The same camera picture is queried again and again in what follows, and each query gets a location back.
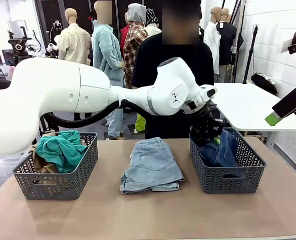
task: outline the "table leg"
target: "table leg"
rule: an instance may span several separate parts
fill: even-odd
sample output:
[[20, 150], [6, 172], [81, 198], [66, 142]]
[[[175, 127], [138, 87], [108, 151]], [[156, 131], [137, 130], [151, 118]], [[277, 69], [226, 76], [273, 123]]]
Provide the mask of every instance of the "table leg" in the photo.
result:
[[268, 136], [267, 142], [266, 142], [266, 146], [269, 149], [273, 149], [274, 141], [276, 139], [277, 134], [278, 134], [277, 131], [272, 131], [272, 132], [269, 133], [269, 136]]

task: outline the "gray hood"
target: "gray hood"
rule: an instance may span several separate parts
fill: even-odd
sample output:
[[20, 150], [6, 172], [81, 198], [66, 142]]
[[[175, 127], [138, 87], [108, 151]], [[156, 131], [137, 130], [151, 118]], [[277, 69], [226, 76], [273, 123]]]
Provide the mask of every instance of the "gray hood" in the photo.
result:
[[146, 6], [138, 3], [132, 3], [128, 6], [128, 21], [146, 22]]

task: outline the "basket rim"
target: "basket rim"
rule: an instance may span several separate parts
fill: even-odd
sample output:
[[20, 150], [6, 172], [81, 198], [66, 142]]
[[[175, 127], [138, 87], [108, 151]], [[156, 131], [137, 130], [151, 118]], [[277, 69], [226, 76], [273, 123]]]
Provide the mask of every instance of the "basket rim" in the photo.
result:
[[81, 162], [83, 161], [85, 155], [87, 154], [87, 152], [90, 150], [91, 145], [94, 143], [94, 141], [97, 139], [98, 133], [96, 132], [80, 132], [79, 134], [89, 134], [89, 135], [95, 135], [93, 141], [91, 142], [91, 144], [88, 146], [87, 151], [84, 153], [83, 157], [81, 158], [81, 160], [79, 161], [78, 165], [76, 166], [76, 168], [74, 169], [74, 171], [69, 172], [69, 173], [23, 173], [23, 172], [14, 172], [14, 170], [18, 169], [27, 159], [28, 157], [30, 158], [31, 155], [33, 154], [32, 151], [29, 152], [29, 155], [25, 158], [25, 160], [23, 160], [21, 163], [19, 163], [13, 170], [12, 170], [12, 174], [14, 176], [20, 176], [20, 175], [37, 175], [40, 177], [54, 177], [54, 176], [68, 176], [68, 175], [72, 175], [76, 172], [76, 170], [78, 169], [78, 167], [80, 166]]
[[[206, 167], [206, 168], [208, 168], [208, 169], [248, 169], [248, 168], [265, 168], [266, 166], [267, 166], [267, 163], [258, 155], [258, 153], [256, 152], [256, 150], [254, 150], [248, 143], [247, 143], [247, 141], [244, 139], [244, 137], [239, 133], [239, 131], [238, 130], [236, 130], [236, 129], [234, 129], [234, 128], [232, 128], [232, 127], [224, 127], [223, 128], [224, 130], [227, 130], [227, 131], [233, 131], [235, 134], [237, 134], [246, 144], [247, 144], [247, 146], [250, 148], [250, 149], [252, 149], [253, 150], [253, 154], [258, 158], [258, 159], [260, 159], [263, 163], [264, 163], [264, 165], [263, 166], [206, 166], [205, 164], [204, 164], [204, 162], [203, 162], [203, 160], [202, 160], [202, 158], [200, 157], [200, 153], [199, 153], [199, 151], [198, 151], [198, 154], [199, 154], [199, 157], [200, 157], [200, 159], [201, 159], [201, 163], [202, 163], [202, 165], [204, 166], [204, 167]], [[190, 137], [190, 135], [189, 135], [189, 138], [190, 138], [190, 141], [197, 147], [197, 145], [194, 143], [194, 141], [191, 139], [191, 137]]]

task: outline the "gray plastic basket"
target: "gray plastic basket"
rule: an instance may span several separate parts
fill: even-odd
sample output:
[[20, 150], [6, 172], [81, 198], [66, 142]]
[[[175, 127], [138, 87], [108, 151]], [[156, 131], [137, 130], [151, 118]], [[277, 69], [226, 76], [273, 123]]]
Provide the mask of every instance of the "gray plastic basket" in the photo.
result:
[[[14, 170], [13, 174], [28, 200], [76, 200], [82, 193], [98, 160], [97, 134], [80, 133], [88, 149], [76, 169], [71, 173], [36, 173], [32, 152]], [[53, 181], [54, 184], [39, 184]]]
[[190, 156], [206, 194], [248, 194], [255, 193], [266, 163], [258, 156], [241, 134], [233, 128], [225, 128], [238, 141], [236, 161], [238, 167], [208, 167], [190, 139]]

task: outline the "folded denim shorts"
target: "folded denim shorts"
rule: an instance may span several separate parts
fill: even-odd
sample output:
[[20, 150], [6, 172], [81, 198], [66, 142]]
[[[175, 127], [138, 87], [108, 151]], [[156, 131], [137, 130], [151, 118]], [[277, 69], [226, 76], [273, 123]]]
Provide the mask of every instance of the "folded denim shorts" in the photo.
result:
[[135, 144], [129, 168], [121, 177], [122, 194], [153, 191], [175, 191], [184, 181], [167, 143], [159, 137]]

